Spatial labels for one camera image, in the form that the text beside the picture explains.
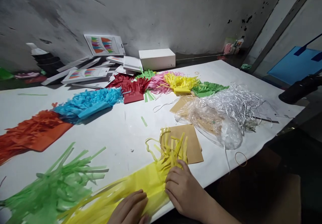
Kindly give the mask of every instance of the table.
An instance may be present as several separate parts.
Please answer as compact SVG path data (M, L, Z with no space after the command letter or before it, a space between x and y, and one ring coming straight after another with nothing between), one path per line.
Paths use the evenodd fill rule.
M281 109L295 115L304 109L302 106L281 102L278 95L283 90L246 74L222 60L188 66L176 71L181 71L190 77L198 76L202 82L209 81L224 86L230 85L231 82L246 84L250 91L261 94L265 99L274 101ZM0 92L0 134L5 133L5 128L15 127L19 122L31 118L41 110L51 109L53 102L65 102L68 98L72 98L73 94L83 91L85 91L84 88L58 85ZM19 93L48 94L48 96L18 95ZM0 180L7 176L0 188L0 199L6 199L16 194L34 181L36 173L45 172L74 141L76 142L75 149L69 159L77 156L84 149L89 150L86 155L89 156L104 146L107 148L91 163L91 166L106 165L109 168L105 178L97 181L97 186L93 183L88 184L93 187L93 191L146 166L153 161L153 158L146 151L145 139L149 137L158 139L160 128L175 126L174 114L169 111L173 104L165 105L156 113L153 112L153 108L170 103L176 98L178 97L174 93L170 93L162 95L156 101L139 101L127 105L116 104L111 111L95 120L87 124L73 126L44 152L29 151L14 157L0 166ZM141 116L144 117L147 127L144 126ZM288 118L280 118L279 120L279 124L262 121L261 125L256 127L256 133L245 133L240 148L227 151L231 169L238 166L234 158L236 152L242 152L247 159L250 159L291 121ZM192 164L189 167L204 188L227 174L229 170L224 150L209 141L199 131L196 130L196 133L203 150L204 162ZM238 160L242 162L243 156L241 155ZM152 221L173 208L172 203L169 202L152 217ZM0 223L5 223L9 217L10 211L8 209L0 211Z

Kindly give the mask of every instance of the green tissue paper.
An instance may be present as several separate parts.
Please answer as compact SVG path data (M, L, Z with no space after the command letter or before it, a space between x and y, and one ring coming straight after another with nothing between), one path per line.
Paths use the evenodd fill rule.
M143 71L142 70L142 67L140 67L140 70L141 70L141 74L140 75L137 75L135 78L147 78L147 79L151 79L154 75L155 75L155 72L153 72L152 70L146 70L146 71Z
M88 153L81 152L76 158L65 164L73 151L72 143L63 155L45 172L37 173L37 179L12 197L0 202L0 206L11 210L12 216L7 224L55 224L60 213L77 205L82 199L92 194L86 188L87 182L95 183L103 179L108 169L106 166L89 167L95 155L80 159Z
M229 86L223 86L216 83L211 83L205 81L204 83L200 84L199 86L193 87L192 91L195 93L197 97L205 97L210 96L218 91L228 89Z

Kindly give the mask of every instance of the finger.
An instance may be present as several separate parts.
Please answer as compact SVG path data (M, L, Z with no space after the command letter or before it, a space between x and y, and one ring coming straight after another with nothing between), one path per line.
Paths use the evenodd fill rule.
M148 220L149 220L149 215L145 214L143 217L141 217L139 224L146 224L148 223Z
M124 219L123 224L138 223L148 200L148 198L144 198L136 203Z
M135 192L133 192L133 193L131 193L130 195L128 195L127 197L125 197L121 202L120 202L120 204L118 204L117 205L117 207L115 208L115 210L113 211L113 213L119 213L120 212L120 210L123 208L123 206L125 205L125 203L129 200L129 199L131 199L134 195L136 195L136 194L139 194L139 193L143 193L143 190L138 190L138 191L135 191Z
M179 175L184 175L183 170L181 168L179 168L178 166L172 167L169 172L175 172Z
M183 160L177 160L185 172L191 173L188 165Z
M144 200L147 197L146 193L139 193L136 195L133 195L123 206L122 210L119 212L119 215L122 216L122 221L127 217L129 212L132 210L132 208L139 203L140 201Z
M177 209L177 211L181 213L182 208L181 208L178 200L174 197L174 195L168 189L165 189L165 192L168 194L170 201L172 202L174 207Z
M180 175L178 175L175 172L169 172L167 178L165 179L165 182L173 181L174 183L179 184L180 182Z
M165 184L165 188L169 190L174 196L176 196L180 191L179 185L177 183L174 183L173 181L168 181Z

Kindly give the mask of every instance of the blue tissue paper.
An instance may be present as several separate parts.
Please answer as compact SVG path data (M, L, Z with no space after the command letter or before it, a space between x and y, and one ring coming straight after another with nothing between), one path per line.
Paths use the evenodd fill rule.
M89 116L122 102L123 95L121 90L121 88L104 88L97 91L86 90L75 94L71 100L68 99L67 102L56 106L54 112L57 112L60 115L60 119L65 122L79 124Z

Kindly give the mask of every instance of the yellow tissue paper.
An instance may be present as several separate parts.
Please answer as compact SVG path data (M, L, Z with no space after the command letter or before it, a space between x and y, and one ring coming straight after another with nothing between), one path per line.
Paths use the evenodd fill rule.
M200 84L200 81L197 79L197 77L176 76L172 73L165 74L164 79L175 94L190 93L193 87Z
M62 224L106 224L117 205L134 191L142 189L149 198L143 214L152 216L162 206L169 202L165 190L165 179L173 166L179 166L177 159L187 163L188 137L182 133L180 139L171 136L170 128L162 128L159 140L148 138L145 141L147 151L151 153L154 162L139 171L115 181L99 190L94 196L83 199L77 206L62 213L58 219L65 217ZM159 143L154 147L161 153L159 159L150 150L148 141ZM80 210L81 207L92 202L88 208Z

